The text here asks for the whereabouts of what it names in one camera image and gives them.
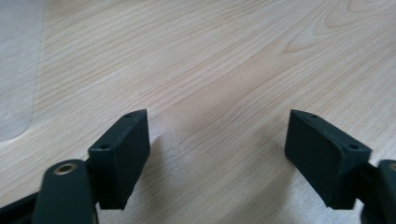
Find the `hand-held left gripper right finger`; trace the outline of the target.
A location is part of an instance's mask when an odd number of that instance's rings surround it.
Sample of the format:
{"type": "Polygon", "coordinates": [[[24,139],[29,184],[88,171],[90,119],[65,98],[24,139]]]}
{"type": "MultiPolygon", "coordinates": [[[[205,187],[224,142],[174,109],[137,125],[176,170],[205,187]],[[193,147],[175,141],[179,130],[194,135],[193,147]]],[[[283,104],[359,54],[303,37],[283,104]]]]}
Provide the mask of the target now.
{"type": "Polygon", "coordinates": [[[358,170],[372,153],[366,145],[321,117],[292,109],[285,155],[326,206],[351,209],[358,170]]]}

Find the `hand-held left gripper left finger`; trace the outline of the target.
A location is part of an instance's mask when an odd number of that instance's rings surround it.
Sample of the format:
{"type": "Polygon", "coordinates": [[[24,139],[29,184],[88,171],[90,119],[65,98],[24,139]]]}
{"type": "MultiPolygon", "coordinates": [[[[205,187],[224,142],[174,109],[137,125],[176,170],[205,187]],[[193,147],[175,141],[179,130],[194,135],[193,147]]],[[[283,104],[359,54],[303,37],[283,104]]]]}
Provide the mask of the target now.
{"type": "Polygon", "coordinates": [[[100,207],[123,210],[149,158],[147,110],[123,115],[88,152],[100,207]]]}

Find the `translucent plastic sheet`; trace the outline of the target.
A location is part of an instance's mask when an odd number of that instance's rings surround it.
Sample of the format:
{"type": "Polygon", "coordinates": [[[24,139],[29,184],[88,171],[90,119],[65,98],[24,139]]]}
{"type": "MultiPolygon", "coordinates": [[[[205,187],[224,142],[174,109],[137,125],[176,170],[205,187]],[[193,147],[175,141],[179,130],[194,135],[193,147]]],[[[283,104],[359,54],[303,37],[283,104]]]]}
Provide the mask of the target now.
{"type": "Polygon", "coordinates": [[[45,9],[46,0],[0,0],[0,142],[31,122],[45,9]]]}

